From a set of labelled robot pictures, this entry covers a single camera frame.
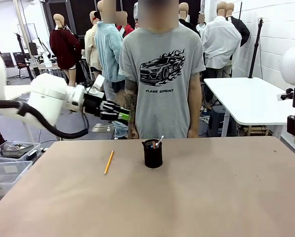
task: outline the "red jacket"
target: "red jacket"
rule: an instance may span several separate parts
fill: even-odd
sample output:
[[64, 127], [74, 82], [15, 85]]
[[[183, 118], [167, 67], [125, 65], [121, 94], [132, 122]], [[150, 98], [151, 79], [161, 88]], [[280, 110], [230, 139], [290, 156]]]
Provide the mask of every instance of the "red jacket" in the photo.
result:
[[[121, 30], [121, 28], [122, 28], [122, 26], [117, 26], [117, 29], [119, 31]], [[132, 31], [134, 31], [133, 28], [129, 24], [126, 25], [126, 27], [124, 28], [124, 30], [125, 30], [125, 34], [123, 34], [123, 38], [125, 36], [127, 36], [129, 33], [131, 33]]]
[[54, 30], [50, 33], [50, 48], [57, 57], [58, 67], [68, 70], [82, 58], [82, 46], [67, 30]]

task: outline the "pencil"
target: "pencil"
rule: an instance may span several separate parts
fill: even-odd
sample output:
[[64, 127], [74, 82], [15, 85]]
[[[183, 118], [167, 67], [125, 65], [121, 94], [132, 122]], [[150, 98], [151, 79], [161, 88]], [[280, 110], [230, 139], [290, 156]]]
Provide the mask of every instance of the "pencil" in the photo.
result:
[[111, 151], [111, 155], [110, 155], [109, 161], [108, 161], [108, 163], [107, 163], [106, 170], [104, 171], [104, 174], [106, 174], [106, 173], [108, 172], [108, 169], [109, 169], [110, 163], [111, 163], [111, 161], [112, 161], [113, 154], [114, 154], [114, 151]]

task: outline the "black pencil cup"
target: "black pencil cup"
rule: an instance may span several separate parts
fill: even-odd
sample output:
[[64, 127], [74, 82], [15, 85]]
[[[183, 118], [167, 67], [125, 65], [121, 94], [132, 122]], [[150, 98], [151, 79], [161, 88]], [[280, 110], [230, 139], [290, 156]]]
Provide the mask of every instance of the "black pencil cup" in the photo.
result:
[[153, 148], [153, 142], [157, 143], [157, 139], [151, 139], [144, 142], [144, 159], [145, 165], [148, 168], [158, 168], [163, 164], [163, 155], [162, 155], [162, 143], [158, 145], [158, 148]]

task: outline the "car graphic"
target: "car graphic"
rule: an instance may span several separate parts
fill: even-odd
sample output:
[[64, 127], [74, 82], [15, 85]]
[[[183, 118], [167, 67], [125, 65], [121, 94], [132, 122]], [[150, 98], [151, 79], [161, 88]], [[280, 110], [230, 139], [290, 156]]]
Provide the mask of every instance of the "car graphic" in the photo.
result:
[[182, 57], [161, 57], [140, 66], [140, 82], [160, 86], [172, 80], [173, 74], [181, 71]]

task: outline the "plastic bin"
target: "plastic bin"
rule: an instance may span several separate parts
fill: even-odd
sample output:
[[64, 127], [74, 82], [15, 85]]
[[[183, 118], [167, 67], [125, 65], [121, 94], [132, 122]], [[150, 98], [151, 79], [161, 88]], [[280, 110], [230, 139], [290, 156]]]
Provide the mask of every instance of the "plastic bin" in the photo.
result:
[[[19, 144], [23, 144], [23, 145], [33, 145], [33, 148], [29, 152], [25, 153], [21, 158], [18, 158], [18, 159], [5, 158], [5, 157], [3, 157], [1, 151], [3, 150], [3, 146], [6, 143], [19, 143]], [[34, 150], [36, 150], [36, 155], [33, 155], [32, 157], [30, 157], [30, 155], [32, 155], [32, 153], [34, 153], [33, 152]], [[41, 144], [40, 143], [7, 141], [7, 142], [0, 145], [0, 162], [25, 161], [25, 160], [32, 159], [35, 157], [39, 157], [40, 155], [41, 155]]]
[[0, 163], [0, 200], [32, 166], [32, 161]]

